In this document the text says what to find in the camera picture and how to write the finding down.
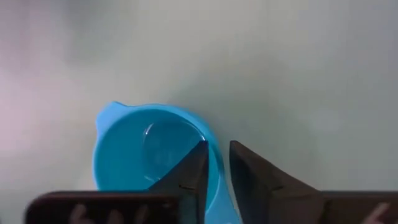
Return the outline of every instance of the gray wall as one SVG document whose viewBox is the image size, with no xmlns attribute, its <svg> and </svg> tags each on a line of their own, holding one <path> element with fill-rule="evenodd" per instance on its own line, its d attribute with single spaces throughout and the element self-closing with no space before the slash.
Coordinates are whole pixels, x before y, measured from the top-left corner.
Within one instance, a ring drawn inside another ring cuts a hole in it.
<svg viewBox="0 0 398 224">
<path fill-rule="evenodd" d="M 93 189 L 109 101 L 185 106 L 319 189 L 398 190 L 396 0 L 3 0 L 0 219 Z"/>
</svg>

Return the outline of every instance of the light gray background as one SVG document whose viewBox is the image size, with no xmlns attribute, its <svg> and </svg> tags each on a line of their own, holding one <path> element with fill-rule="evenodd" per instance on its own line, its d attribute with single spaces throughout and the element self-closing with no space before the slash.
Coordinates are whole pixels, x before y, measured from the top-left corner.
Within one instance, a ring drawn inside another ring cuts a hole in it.
<svg viewBox="0 0 398 224">
<path fill-rule="evenodd" d="M 398 190 L 396 0 L 0 1 L 0 219 L 93 189 L 112 100 L 202 115 L 319 189 Z"/>
</svg>

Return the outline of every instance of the blue bowl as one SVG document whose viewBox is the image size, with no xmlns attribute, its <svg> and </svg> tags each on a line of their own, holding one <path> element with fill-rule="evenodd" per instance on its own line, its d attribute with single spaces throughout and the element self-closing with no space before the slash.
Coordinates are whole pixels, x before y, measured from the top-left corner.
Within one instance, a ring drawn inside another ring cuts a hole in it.
<svg viewBox="0 0 398 224">
<path fill-rule="evenodd" d="M 206 223 L 239 223 L 215 135 L 198 116 L 170 105 L 108 105 L 96 119 L 93 176 L 99 190 L 145 190 L 198 141 L 209 143 Z"/>
</svg>

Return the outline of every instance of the white surface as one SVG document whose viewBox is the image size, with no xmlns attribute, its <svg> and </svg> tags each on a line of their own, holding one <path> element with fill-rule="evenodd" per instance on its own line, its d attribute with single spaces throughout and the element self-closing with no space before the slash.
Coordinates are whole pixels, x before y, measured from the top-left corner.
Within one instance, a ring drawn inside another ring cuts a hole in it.
<svg viewBox="0 0 398 224">
<path fill-rule="evenodd" d="M 396 0 L 3 0 L 0 219 L 92 189 L 96 113 L 185 106 L 320 189 L 398 190 Z"/>
</svg>

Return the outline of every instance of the black object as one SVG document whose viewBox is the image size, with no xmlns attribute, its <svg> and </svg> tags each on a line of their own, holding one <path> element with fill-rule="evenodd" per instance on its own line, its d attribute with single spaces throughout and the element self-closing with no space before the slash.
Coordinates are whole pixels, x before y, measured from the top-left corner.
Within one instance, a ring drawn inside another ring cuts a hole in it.
<svg viewBox="0 0 398 224">
<path fill-rule="evenodd" d="M 202 224 L 207 182 L 208 143 L 201 141 L 148 190 L 52 192 L 30 204 L 25 223 Z"/>
<path fill-rule="evenodd" d="M 244 224 L 359 224 L 379 203 L 379 217 L 398 220 L 398 192 L 319 191 L 286 174 L 237 141 L 229 149 L 232 184 Z"/>
</svg>

